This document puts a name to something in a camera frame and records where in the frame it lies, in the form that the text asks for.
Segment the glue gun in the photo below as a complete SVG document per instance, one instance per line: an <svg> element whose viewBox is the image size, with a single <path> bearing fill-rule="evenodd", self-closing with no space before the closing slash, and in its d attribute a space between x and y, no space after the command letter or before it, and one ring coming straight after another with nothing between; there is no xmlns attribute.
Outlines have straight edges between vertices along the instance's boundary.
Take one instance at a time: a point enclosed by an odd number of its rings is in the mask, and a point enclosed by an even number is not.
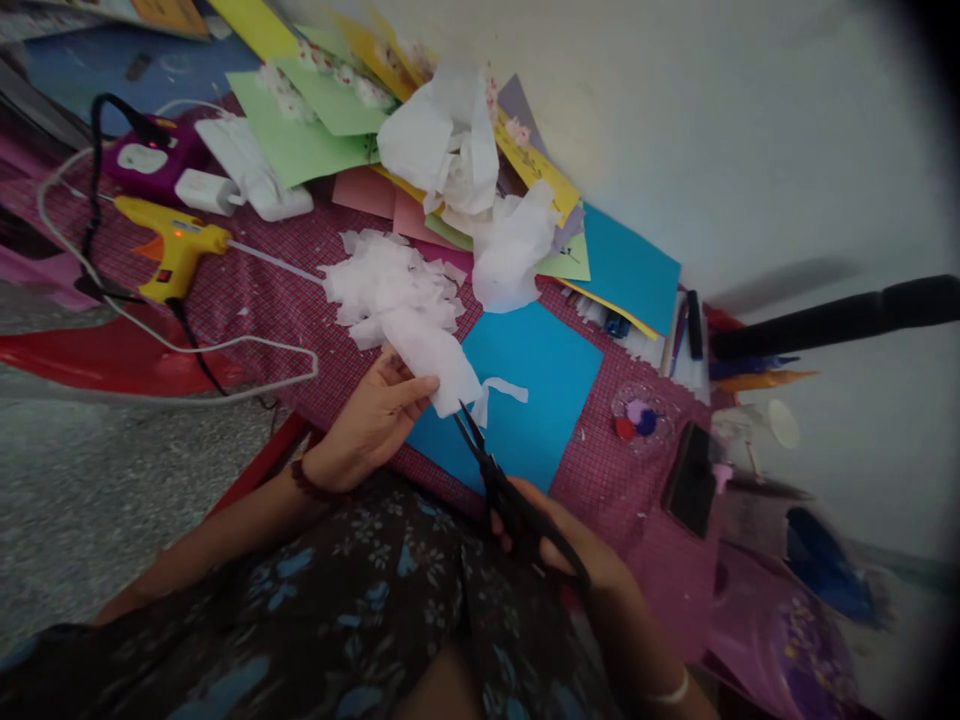
<svg viewBox="0 0 960 720"><path fill-rule="evenodd" d="M190 292L200 256L223 255L229 247L230 233L200 218L123 195L114 204L132 222L157 233L153 240L136 249L140 255L160 263L150 282L138 288L141 295L155 302L183 300Z"/></svg>

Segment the black scissors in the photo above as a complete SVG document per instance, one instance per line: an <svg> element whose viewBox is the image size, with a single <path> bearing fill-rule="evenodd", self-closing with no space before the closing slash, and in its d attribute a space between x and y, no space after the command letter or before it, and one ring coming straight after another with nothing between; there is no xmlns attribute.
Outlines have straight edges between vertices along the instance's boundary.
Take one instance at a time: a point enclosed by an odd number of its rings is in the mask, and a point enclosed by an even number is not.
<svg viewBox="0 0 960 720"><path fill-rule="evenodd" d="M467 406L463 404L462 400L460 401L460 409L463 410L463 416L470 426L470 433L473 434L472 438L467 433L467 428L460 419L460 414L457 413L453 417L460 428L460 434L463 435L463 439L466 440L473 456L480 464L480 475L483 478L483 486L487 491L487 505L500 515L500 519L503 520L503 529L507 535L516 543L521 530L526 526L536 534L538 540L543 537L550 540L577 573L580 588L586 594L590 590L590 574L584 567L576 550L553 526L549 518L531 505L530 501L507 480L507 476L497 465L493 455L487 452L483 433L480 432L480 428L473 421L467 411Z"/></svg>

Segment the dark dress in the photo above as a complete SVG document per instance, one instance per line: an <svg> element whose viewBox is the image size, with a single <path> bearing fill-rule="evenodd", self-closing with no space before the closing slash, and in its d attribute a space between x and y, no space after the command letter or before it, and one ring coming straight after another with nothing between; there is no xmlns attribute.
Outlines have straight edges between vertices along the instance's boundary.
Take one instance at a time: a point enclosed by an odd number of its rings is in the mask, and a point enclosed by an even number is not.
<svg viewBox="0 0 960 720"><path fill-rule="evenodd" d="M557 578L383 473L286 545L34 636L0 663L0 717L389 717L456 633L488 717L618 716Z"/></svg>

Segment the white adapter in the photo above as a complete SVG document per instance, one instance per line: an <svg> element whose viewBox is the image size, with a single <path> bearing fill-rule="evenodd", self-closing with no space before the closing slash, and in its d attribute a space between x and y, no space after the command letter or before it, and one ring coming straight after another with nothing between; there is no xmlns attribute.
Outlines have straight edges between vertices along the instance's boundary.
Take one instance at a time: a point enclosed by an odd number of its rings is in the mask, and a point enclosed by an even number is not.
<svg viewBox="0 0 960 720"><path fill-rule="evenodd" d="M233 215L238 205L243 205L240 188L233 180L200 170L184 170L173 189L187 207L227 217Z"/></svg>
<svg viewBox="0 0 960 720"><path fill-rule="evenodd" d="M313 197L303 185L283 187L250 132L246 118L198 120L194 128L264 220L285 220L313 210Z"/></svg>

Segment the smartphone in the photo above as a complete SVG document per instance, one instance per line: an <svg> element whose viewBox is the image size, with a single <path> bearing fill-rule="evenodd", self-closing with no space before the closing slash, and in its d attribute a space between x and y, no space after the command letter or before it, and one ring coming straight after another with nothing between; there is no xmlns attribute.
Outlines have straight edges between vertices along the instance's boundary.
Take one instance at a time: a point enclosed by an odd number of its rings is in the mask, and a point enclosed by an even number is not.
<svg viewBox="0 0 960 720"><path fill-rule="evenodd" d="M710 433L689 422L680 438L680 452L667 478L663 509L699 538L707 537L717 480L710 462Z"/></svg>

